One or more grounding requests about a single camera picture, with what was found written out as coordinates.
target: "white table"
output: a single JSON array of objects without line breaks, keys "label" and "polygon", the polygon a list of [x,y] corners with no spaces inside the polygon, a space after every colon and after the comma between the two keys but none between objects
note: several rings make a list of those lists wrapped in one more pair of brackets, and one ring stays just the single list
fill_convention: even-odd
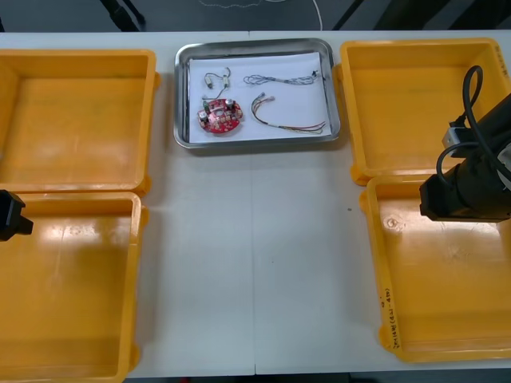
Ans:
[{"label": "white table", "polygon": [[195,42],[492,37],[508,31],[2,34],[0,48],[151,49],[156,95],[131,377],[511,367],[509,361],[411,365],[378,343],[380,314],[362,190],[347,132],[334,144],[197,155],[172,137],[176,51]]}]

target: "wire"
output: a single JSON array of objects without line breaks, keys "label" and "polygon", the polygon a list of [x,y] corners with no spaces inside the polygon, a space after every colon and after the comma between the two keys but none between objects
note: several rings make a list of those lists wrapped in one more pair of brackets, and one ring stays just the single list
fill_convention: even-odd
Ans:
[{"label": "wire", "polygon": [[218,93],[218,96],[216,96],[215,98],[202,97],[202,99],[205,100],[205,101],[218,100],[220,98],[220,96],[222,95],[222,93],[224,92],[225,89],[227,89],[227,86],[224,86],[224,88],[222,90],[220,90],[220,93]]},{"label": "wire", "polygon": [[[208,83],[208,79],[209,79],[209,76],[215,76],[215,77],[218,77],[219,79],[223,80],[224,78],[227,78],[229,79],[231,77],[231,70],[229,69],[229,67],[225,67],[225,70],[227,70],[227,75],[223,75],[223,76],[220,76],[216,73],[211,73],[211,72],[208,72],[204,75],[204,82],[206,83],[206,86],[209,88],[210,84]],[[214,100],[218,100],[220,98],[220,96],[222,95],[222,93],[224,92],[225,89],[227,89],[229,87],[229,81],[224,81],[224,87],[222,88],[222,90],[220,90],[220,93],[218,93],[218,96],[216,96],[215,98],[207,98],[207,97],[202,97],[203,100],[209,100],[209,101],[214,101]]]},{"label": "wire", "polygon": [[[471,107],[476,103],[477,98],[479,97],[479,94],[481,93],[481,88],[482,88],[482,69],[481,69],[481,76],[479,76],[479,74],[477,75],[476,90],[473,92],[472,100],[470,100]],[[465,108],[465,111],[463,111],[463,113],[456,119],[456,121],[455,121],[456,125],[465,126],[465,119],[466,119],[466,108]]]},{"label": "wire", "polygon": [[[286,2],[287,0],[264,0],[264,1],[277,3],[277,2]],[[228,10],[229,8],[249,8],[251,6],[260,6],[262,2],[263,2],[263,0],[258,0],[258,2],[253,2],[251,4],[247,4],[246,6],[241,5],[241,4],[229,4],[228,6],[223,6],[221,4],[207,4],[207,3],[203,2],[202,0],[199,0],[199,3],[202,4],[203,6],[216,6],[218,8],[222,8],[223,10]],[[314,3],[314,7],[316,8],[316,13],[318,14],[319,30],[323,30],[323,18],[321,17],[321,11],[319,10],[318,3],[316,2],[316,0],[312,0],[312,2]]]},{"label": "wire", "polygon": [[318,3],[316,0],[312,0],[314,3],[314,6],[316,7],[316,13],[318,14],[318,20],[319,20],[319,30],[323,30],[323,18],[321,17],[321,12],[319,11]]},{"label": "wire", "polygon": [[446,156],[451,153],[453,150],[456,150],[458,148],[464,148],[464,147],[467,147],[467,148],[471,148],[471,147],[477,147],[479,144],[477,142],[460,142],[458,144],[454,144],[452,146],[449,146],[446,150],[444,150],[440,156],[438,156],[438,159],[437,159],[437,176],[438,178],[440,179],[440,181],[446,185],[448,188],[453,188],[454,185],[451,184],[446,176],[444,176],[444,173],[442,172],[442,163],[444,162],[444,159],[446,158]]},{"label": "wire", "polygon": [[243,79],[243,81],[245,82],[245,84],[249,84],[249,85],[262,85],[262,84],[266,84],[267,82],[270,82],[270,81],[280,82],[282,84],[289,84],[289,85],[312,85],[312,84],[314,84],[314,81],[316,80],[316,78],[318,78],[317,70],[312,72],[311,76],[289,78],[289,79],[266,77],[266,76],[261,76],[260,74],[252,74],[251,76],[246,76]]},{"label": "wire", "polygon": [[475,65],[469,69],[466,73],[465,78],[463,79],[463,107],[465,108],[465,115],[467,120],[469,121],[469,125],[475,133],[477,142],[481,146],[483,152],[488,156],[489,160],[493,163],[495,168],[507,179],[511,180],[511,171],[497,158],[497,156],[493,153],[492,149],[489,147],[486,138],[481,132],[479,125],[477,124],[476,117],[473,114],[472,110],[472,101],[470,100],[470,82],[472,80],[473,74],[477,74],[477,83],[482,84],[482,68],[479,65]]},{"label": "wire", "polygon": [[257,111],[259,110],[261,105],[264,104],[264,103],[275,101],[275,98],[273,96],[264,98],[265,96],[266,96],[265,93],[262,92],[252,102],[252,115],[261,124],[272,126],[274,128],[286,129],[286,130],[289,130],[289,131],[292,131],[292,132],[312,133],[312,134],[320,134],[323,131],[323,128],[327,125],[327,123],[325,121],[323,121],[323,122],[321,122],[319,124],[309,125],[309,126],[288,126],[288,125],[272,124],[272,123],[269,123],[269,122],[267,122],[265,120],[262,120],[261,118],[259,118],[257,116]]},{"label": "wire", "polygon": [[[287,0],[264,0],[265,2],[286,2]],[[199,0],[199,3],[203,6],[216,6],[218,8],[222,8],[224,10],[228,10],[229,8],[249,8],[251,6],[260,6],[263,0],[259,0],[258,2],[253,2],[252,4],[247,4],[243,6],[241,4],[230,4],[228,6],[222,6],[221,4],[206,4],[202,0]]]}]

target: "circuit board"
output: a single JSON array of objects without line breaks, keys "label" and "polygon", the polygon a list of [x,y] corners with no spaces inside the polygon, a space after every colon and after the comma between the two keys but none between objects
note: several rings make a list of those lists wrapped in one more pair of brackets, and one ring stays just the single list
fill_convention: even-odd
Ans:
[{"label": "circuit board", "polygon": [[237,102],[220,98],[205,101],[204,109],[197,113],[199,124],[206,132],[224,134],[235,129],[240,124],[243,111]]}]

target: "yellow tray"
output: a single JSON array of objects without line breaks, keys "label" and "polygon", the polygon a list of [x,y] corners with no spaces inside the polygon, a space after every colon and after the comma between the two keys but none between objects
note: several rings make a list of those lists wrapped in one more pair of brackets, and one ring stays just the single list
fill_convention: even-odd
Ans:
[{"label": "yellow tray", "polygon": [[0,243],[0,380],[123,381],[148,213],[129,192],[19,196],[34,233]]},{"label": "yellow tray", "polygon": [[[342,83],[351,132],[351,176],[431,174],[449,122],[463,112],[467,69],[484,70],[473,110],[484,116],[511,92],[498,44],[488,38],[349,41],[341,47]],[[455,159],[446,158],[445,169]]]},{"label": "yellow tray", "polygon": [[0,189],[149,190],[148,50],[0,50]]},{"label": "yellow tray", "polygon": [[433,222],[420,177],[361,194],[381,304],[380,341],[404,361],[511,357],[511,222]]}]

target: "white paper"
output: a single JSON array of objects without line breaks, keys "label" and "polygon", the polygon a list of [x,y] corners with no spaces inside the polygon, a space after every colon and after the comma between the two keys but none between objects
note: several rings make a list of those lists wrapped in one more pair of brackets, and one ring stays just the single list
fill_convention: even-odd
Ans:
[{"label": "white paper", "polygon": [[[225,135],[205,132],[199,125],[197,113],[203,109],[202,98],[216,97],[224,87],[221,79],[211,77],[214,88],[209,89],[204,82],[208,72],[223,76],[226,67],[231,70],[230,86],[220,98],[235,100],[244,112],[241,124]],[[305,77],[315,70],[321,72],[319,53],[305,53],[291,56],[243,57],[190,61],[190,143],[270,140],[275,138],[293,138],[305,136],[327,136],[331,134],[328,119],[327,101],[323,81],[314,81],[312,85],[288,85],[267,82],[262,85],[247,85],[245,76],[259,74],[265,77],[283,79]],[[327,124],[320,134],[292,132],[286,129],[266,126],[252,115],[251,105],[262,92],[275,101],[262,105],[258,116],[272,124],[308,126],[325,121]]]}]

